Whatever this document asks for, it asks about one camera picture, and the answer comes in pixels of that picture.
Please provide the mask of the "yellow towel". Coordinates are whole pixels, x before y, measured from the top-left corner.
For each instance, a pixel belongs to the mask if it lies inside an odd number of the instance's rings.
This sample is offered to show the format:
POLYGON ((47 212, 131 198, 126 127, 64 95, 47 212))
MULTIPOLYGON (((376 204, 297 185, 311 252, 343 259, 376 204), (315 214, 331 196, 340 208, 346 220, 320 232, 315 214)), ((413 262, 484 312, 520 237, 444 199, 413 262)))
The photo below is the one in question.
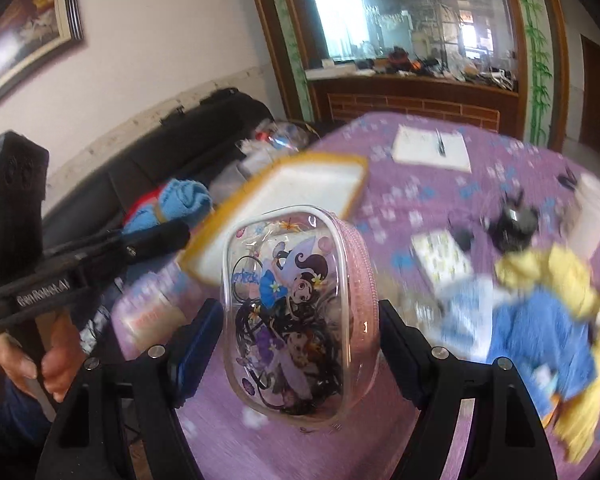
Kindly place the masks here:
POLYGON ((554 410, 540 417, 543 424, 554 424, 554 435, 565 447, 566 460, 580 463, 594 444, 600 420, 600 292, 594 287, 591 269, 570 249, 555 244, 511 252, 498 260, 494 270, 500 284, 519 295, 537 287, 549 290, 574 320, 588 326, 597 377, 577 396, 555 402, 554 410))

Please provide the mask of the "clear pink cartoon pouch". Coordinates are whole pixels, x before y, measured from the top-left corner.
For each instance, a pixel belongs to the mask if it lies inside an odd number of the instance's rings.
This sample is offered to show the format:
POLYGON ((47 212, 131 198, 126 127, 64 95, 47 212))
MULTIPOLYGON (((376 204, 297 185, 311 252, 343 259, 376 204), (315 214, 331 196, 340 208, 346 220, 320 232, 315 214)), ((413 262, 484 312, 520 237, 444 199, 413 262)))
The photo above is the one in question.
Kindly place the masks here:
POLYGON ((362 235, 324 209, 246 221, 222 260, 223 362, 253 410, 299 427, 336 424, 379 362, 375 270, 362 235))

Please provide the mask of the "blue towel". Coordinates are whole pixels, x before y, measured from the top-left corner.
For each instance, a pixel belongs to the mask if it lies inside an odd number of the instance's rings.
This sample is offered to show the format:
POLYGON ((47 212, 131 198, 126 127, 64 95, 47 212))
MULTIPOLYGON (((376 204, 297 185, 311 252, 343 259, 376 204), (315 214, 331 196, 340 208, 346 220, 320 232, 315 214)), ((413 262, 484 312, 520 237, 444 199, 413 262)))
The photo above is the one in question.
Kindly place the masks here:
POLYGON ((588 326, 543 287, 511 294, 478 275, 438 290, 437 300, 442 319, 432 338, 468 361, 510 359, 542 418, 597 377, 588 326))

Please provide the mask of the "black sofa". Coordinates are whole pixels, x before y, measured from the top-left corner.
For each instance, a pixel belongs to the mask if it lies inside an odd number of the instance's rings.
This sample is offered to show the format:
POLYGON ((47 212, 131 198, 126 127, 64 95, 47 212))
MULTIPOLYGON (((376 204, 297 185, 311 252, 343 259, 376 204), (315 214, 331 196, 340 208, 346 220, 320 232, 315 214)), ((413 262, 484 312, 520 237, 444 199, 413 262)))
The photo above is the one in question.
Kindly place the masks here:
POLYGON ((215 91, 190 110, 174 110, 60 201, 43 220, 43 247, 120 228, 133 206, 171 179, 208 185, 234 160, 237 143, 274 116, 236 88, 215 91))

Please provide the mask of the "purple floral tablecloth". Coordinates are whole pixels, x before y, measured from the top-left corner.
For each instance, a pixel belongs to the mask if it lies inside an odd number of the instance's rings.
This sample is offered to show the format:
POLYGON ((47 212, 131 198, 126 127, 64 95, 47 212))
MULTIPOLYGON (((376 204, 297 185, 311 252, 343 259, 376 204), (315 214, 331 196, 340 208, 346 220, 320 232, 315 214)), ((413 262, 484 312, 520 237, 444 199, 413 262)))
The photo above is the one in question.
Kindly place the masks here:
MULTIPOLYGON (((398 164, 390 148, 415 116, 368 114, 330 134, 318 149, 368 160, 366 187, 351 219, 382 270, 410 286, 422 284, 410 241, 415 233, 492 214, 507 191, 524 191, 539 207, 539 246, 562 256, 558 233, 568 191, 558 176, 570 161, 506 136, 462 127, 471 172, 398 164)), ((185 437, 208 479, 385 479, 417 414, 382 366, 370 393, 340 429, 312 434, 247 408, 213 358, 196 396, 178 412, 185 437)))

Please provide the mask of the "white plastic jar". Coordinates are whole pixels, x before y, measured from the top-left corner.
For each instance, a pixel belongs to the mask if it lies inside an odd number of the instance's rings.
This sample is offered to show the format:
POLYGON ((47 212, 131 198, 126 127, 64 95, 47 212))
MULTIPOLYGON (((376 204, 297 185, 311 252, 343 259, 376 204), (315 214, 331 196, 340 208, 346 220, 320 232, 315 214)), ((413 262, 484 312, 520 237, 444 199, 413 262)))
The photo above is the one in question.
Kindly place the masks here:
POLYGON ((562 236, 569 249, 588 261, 600 246, 600 179, 581 174, 562 218, 562 236))

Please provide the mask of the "framed painting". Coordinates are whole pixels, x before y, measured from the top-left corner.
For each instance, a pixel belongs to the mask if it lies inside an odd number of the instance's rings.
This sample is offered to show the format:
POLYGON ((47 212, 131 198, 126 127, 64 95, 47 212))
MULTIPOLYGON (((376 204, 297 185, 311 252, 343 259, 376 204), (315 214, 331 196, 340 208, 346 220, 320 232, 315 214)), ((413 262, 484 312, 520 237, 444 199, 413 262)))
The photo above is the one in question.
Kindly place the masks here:
POLYGON ((12 0, 0 16, 0 101, 82 40, 78 0, 12 0))

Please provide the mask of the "plastic bag of items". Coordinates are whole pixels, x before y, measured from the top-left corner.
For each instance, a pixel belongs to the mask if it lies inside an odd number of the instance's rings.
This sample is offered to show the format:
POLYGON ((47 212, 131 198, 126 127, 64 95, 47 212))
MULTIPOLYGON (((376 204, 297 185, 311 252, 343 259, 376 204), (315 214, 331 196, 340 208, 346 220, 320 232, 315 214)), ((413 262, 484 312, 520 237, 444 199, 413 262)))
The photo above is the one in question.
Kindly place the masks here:
POLYGON ((265 119, 252 130, 249 138, 236 143, 238 159, 232 160, 211 181, 209 193, 213 203, 223 203, 274 162, 297 155, 320 139, 320 134, 308 122, 265 119))

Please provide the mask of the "white notepad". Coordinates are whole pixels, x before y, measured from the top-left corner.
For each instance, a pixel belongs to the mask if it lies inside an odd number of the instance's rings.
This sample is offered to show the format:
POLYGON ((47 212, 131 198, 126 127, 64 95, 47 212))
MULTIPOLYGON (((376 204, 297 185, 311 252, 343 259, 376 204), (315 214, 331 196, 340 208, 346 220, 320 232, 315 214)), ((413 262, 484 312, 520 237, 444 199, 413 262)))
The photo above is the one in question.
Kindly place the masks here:
POLYGON ((436 130, 400 126, 391 150, 393 160, 403 165, 427 166, 470 174, 471 163, 464 136, 460 133, 441 134, 445 157, 438 152, 436 130))

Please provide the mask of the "black pen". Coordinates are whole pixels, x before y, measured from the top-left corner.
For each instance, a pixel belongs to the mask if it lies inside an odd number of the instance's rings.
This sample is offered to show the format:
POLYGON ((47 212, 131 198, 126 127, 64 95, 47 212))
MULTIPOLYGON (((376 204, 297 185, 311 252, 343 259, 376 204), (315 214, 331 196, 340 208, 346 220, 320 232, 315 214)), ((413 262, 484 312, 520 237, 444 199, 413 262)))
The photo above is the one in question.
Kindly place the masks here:
POLYGON ((444 145, 444 141, 442 138, 442 134, 440 133, 439 130, 436 130, 436 136, 437 136, 438 152, 439 152, 440 156, 445 157, 446 156, 445 145, 444 145))

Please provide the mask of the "yellow rimmed storage box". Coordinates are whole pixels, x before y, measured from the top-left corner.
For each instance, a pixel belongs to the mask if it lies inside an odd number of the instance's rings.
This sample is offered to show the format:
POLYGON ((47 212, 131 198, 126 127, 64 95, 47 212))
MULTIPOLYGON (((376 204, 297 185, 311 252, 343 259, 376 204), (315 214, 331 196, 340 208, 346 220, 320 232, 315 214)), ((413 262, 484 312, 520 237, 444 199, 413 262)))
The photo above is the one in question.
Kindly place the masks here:
POLYGON ((306 152, 279 159, 201 222, 178 263, 198 282, 219 286, 223 249, 240 226, 291 206, 314 206, 348 218, 362 196, 367 175, 368 161, 358 155, 306 152))

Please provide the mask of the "brown wooden door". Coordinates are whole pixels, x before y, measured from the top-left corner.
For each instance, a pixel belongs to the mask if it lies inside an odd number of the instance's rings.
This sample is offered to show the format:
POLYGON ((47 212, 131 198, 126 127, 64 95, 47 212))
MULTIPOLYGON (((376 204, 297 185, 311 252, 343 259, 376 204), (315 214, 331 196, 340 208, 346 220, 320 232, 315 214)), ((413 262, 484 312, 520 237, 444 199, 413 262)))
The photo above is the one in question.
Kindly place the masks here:
POLYGON ((584 71, 580 142, 600 153, 600 45, 582 36, 584 71))

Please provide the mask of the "wooden counter with window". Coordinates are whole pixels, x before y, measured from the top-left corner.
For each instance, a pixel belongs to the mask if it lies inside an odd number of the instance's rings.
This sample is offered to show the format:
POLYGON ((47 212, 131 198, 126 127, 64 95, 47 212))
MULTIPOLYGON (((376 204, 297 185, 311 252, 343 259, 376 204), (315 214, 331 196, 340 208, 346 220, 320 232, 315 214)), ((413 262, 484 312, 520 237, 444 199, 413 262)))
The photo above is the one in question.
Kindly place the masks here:
POLYGON ((254 0, 285 112, 396 110, 560 151, 569 87, 559 0, 254 0))

